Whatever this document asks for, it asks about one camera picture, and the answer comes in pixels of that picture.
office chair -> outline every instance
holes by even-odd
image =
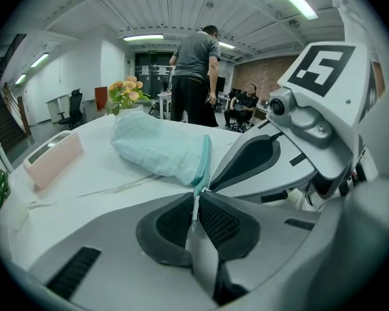
[[[58,113],[62,117],[58,124],[68,124],[70,130],[75,127],[75,124],[77,122],[80,122],[82,120],[82,113],[80,111],[82,93],[79,92],[79,90],[80,89],[73,90],[71,93],[71,97],[69,98],[69,117],[64,117],[64,111]]]

gray t-shirt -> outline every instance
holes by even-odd
[[[174,76],[196,76],[206,79],[209,57],[220,60],[219,42],[206,32],[197,32],[181,42],[173,54],[177,57]]]

cable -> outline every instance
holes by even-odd
[[[309,189],[310,189],[310,185],[311,185],[311,182],[309,182],[309,184],[307,185],[307,188],[305,189],[305,191],[303,192],[303,197],[305,198],[305,200],[307,200],[307,203],[313,207],[314,209],[316,209],[316,212],[318,212],[319,210],[321,210],[323,208],[323,206],[325,205],[325,202],[324,201],[320,207],[317,207],[315,206],[313,203],[312,203],[312,199],[311,199],[311,196],[310,195],[307,195]]]
[[[62,80],[60,79],[60,45],[59,45],[59,58],[58,58],[58,63],[59,63],[59,83],[62,83]]]

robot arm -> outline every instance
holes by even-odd
[[[268,122],[237,140],[217,168],[211,190],[263,202],[312,183],[327,199],[354,169],[364,149],[359,122],[377,99],[367,47],[312,43],[278,83],[281,88],[270,94]],[[247,160],[251,153],[254,159]]]

white wall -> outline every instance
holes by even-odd
[[[124,51],[108,40],[102,41],[101,85],[110,86],[118,80],[124,80]]]
[[[17,87],[15,90],[12,90],[12,95],[17,100],[18,97],[23,96],[23,89],[21,87]]]
[[[226,61],[219,62],[219,76],[225,76],[225,86],[223,93],[229,94],[232,88],[233,72],[235,71],[235,65]]]
[[[101,84],[110,86],[127,76],[134,76],[136,54],[108,27],[104,28],[101,51]]]
[[[54,98],[80,89],[82,100],[93,99],[96,87],[124,80],[126,59],[134,65],[134,52],[108,27],[89,31],[78,41],[51,51],[43,65],[29,70],[23,86],[29,124],[50,119],[46,102]]]

